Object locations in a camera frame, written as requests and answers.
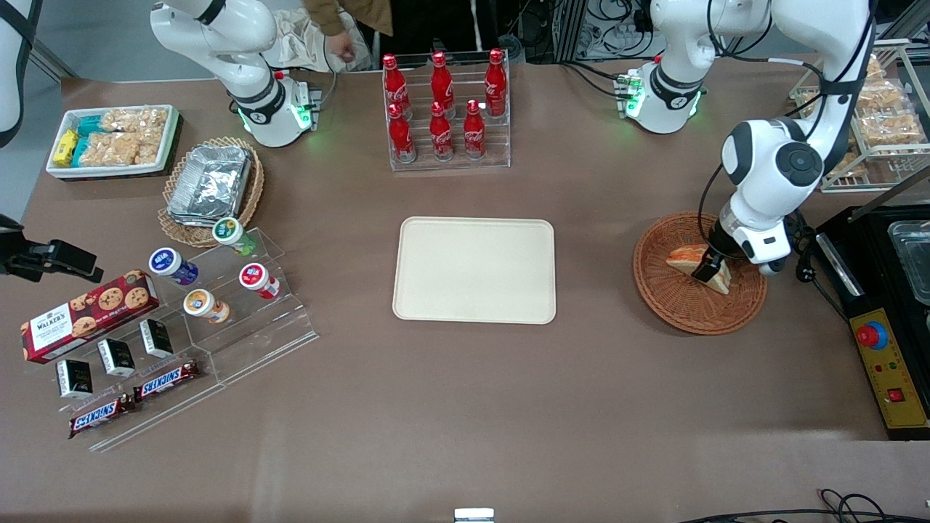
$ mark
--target bottle cap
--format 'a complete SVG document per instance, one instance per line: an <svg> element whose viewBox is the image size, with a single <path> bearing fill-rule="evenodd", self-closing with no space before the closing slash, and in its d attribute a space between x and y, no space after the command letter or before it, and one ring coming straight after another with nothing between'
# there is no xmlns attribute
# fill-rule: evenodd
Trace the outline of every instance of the bottle cap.
<svg viewBox="0 0 930 523"><path fill-rule="evenodd" d="M236 218L221 218L213 225L213 239L221 245L235 245L242 237L242 225Z"/></svg>
<svg viewBox="0 0 930 523"><path fill-rule="evenodd" d="M181 256L171 247L159 248L149 257L149 270L159 276L171 276L180 268Z"/></svg>
<svg viewBox="0 0 930 523"><path fill-rule="evenodd" d="M203 316L210 312L216 298L210 294L210 291L204 288L197 288L187 293L184 298L184 312L191 316Z"/></svg>
<svg viewBox="0 0 930 523"><path fill-rule="evenodd" d="M249 290L259 290L268 285L268 269L261 263L250 263L239 272L239 283Z"/></svg>

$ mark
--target bread slice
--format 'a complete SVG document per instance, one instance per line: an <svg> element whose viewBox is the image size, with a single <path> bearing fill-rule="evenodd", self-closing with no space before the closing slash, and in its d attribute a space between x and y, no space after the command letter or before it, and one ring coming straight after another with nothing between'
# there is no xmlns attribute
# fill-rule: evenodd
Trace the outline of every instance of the bread slice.
<svg viewBox="0 0 930 523"><path fill-rule="evenodd" d="M690 276L700 265L705 250L707 250L707 246L703 244L685 245L673 250L669 257L665 259L665 262ZM720 272L704 285L721 294L730 293L730 268L726 266L726 260L720 262Z"/></svg>

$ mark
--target aluminum foil container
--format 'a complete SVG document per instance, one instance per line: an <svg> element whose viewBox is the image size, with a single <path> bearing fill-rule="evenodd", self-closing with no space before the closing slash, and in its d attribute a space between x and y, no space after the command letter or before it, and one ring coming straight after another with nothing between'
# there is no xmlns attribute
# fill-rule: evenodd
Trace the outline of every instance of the aluminum foil container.
<svg viewBox="0 0 930 523"><path fill-rule="evenodd" d="M195 147L168 201L168 215L195 227L212 227L220 218L237 216L251 165L252 155L242 147Z"/></svg>

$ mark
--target clear acrylic stand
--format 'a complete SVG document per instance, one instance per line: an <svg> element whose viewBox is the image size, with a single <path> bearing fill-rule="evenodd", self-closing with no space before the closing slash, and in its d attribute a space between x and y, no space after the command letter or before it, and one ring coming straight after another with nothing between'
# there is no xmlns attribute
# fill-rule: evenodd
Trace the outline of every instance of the clear acrylic stand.
<svg viewBox="0 0 930 523"><path fill-rule="evenodd" d="M318 338L309 312L291 292L277 261L283 251L260 229L252 229L249 233L256 239L256 248L249 256L239 256L223 246L195 256L191 262L197 265L200 274L187 287L156 277L162 305L105 335L129 345L136 363L136 372L131 376L123 378L104 372L97 352L97 342L103 337L60 358L88 362L95 391L86 399L61 400L60 412L68 419L90 412L121 394L132 395L133 387L142 386L186 361L195 360L201 371L198 378L146 398L134 411L78 434L75 442L80 441L96 452L112 449ZM272 300L265 300L239 284L239 270L250 262L261 263L281 282L278 295ZM218 300L228 303L232 309L230 318L214 325L203 318L184 314L181 301L194 288L206 288ZM175 351L173 356L159 359L145 353L139 330L139 323L145 318L165 324ZM43 366L27 365L49 372L55 381L54 362ZM62 424L61 437L67 436L66 426Z"/></svg>
<svg viewBox="0 0 930 523"><path fill-rule="evenodd" d="M504 73L507 75L507 112L500 118L491 119L485 109L485 73L489 63L489 52L475 51L462 53L445 53L449 72L452 74L452 83L456 94L456 117L449 121L452 126L452 142L455 147L455 156L447 162L440 162L432 152L432 138L430 136L430 105L432 104L432 77L431 55L401 55L397 57L398 67L403 70L407 82L407 95L413 107L413 118L410 120L410 134L417 147L417 160L410 164L401 163L393 153L390 133L388 139L388 157L391 160L391 170L403 175L414 174L416 171L438 169L464 169L511 166L511 63L504 50ZM382 85L385 72L382 71ZM384 97L385 129L391 122L388 116L387 92ZM482 108L482 118L485 120L485 157L481 160L470 160L465 155L465 115L468 113L465 104L468 100L478 100Z"/></svg>

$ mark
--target walkers cookie box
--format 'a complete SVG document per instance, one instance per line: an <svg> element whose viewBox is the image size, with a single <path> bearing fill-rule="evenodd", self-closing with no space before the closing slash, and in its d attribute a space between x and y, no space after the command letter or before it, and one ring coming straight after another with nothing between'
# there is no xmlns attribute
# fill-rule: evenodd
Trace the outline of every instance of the walkers cookie box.
<svg viewBox="0 0 930 523"><path fill-rule="evenodd" d="M152 277L129 271L22 324L22 355L48 363L157 306Z"/></svg>

